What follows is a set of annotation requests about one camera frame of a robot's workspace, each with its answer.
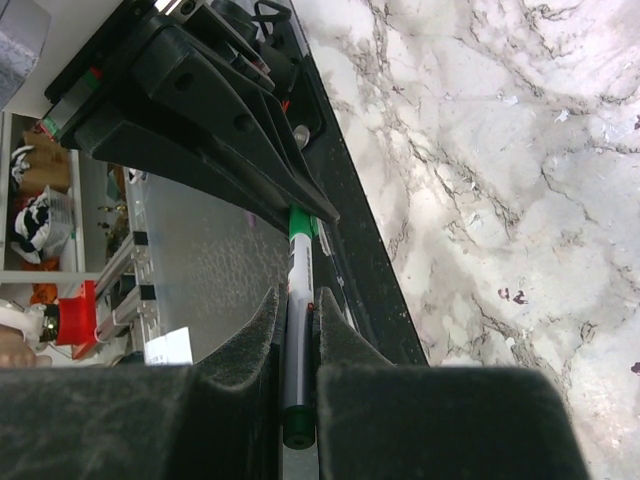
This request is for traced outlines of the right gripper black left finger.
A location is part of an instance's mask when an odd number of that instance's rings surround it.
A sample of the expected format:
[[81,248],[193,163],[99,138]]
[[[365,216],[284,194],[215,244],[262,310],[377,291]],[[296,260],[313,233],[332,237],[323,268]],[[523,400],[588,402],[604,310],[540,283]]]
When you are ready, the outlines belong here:
[[273,287],[191,366],[5,369],[5,479],[278,479],[281,327]]

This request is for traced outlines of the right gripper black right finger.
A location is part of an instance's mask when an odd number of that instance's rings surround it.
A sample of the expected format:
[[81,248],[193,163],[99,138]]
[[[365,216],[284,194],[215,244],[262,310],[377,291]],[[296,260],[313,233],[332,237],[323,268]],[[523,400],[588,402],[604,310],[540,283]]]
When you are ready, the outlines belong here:
[[325,479],[585,479],[562,399],[538,371],[401,366],[318,294],[317,419]]

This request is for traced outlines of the white marker pen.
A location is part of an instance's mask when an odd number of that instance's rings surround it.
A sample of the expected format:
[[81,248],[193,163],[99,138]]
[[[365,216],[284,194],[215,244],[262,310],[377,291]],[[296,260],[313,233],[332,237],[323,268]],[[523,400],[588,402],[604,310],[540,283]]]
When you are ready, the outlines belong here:
[[304,233],[296,233],[290,247],[282,393],[283,441],[290,449],[304,450],[315,442],[311,239]]

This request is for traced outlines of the green marker cap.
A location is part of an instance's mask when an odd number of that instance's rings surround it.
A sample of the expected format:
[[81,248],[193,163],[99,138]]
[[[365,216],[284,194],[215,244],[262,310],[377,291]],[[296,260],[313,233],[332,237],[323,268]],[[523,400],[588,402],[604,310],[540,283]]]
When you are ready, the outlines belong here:
[[299,206],[292,205],[289,210],[289,242],[293,244],[294,237],[303,234],[312,240],[318,235],[318,225],[315,216],[310,215]]

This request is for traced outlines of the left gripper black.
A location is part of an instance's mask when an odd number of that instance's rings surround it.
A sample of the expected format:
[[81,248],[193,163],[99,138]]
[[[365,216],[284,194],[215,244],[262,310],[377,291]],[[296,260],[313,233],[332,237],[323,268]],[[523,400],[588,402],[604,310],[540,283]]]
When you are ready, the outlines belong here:
[[124,1],[51,82],[43,131],[95,160],[160,176],[286,234],[289,208],[339,213],[277,99],[198,46],[207,1]]

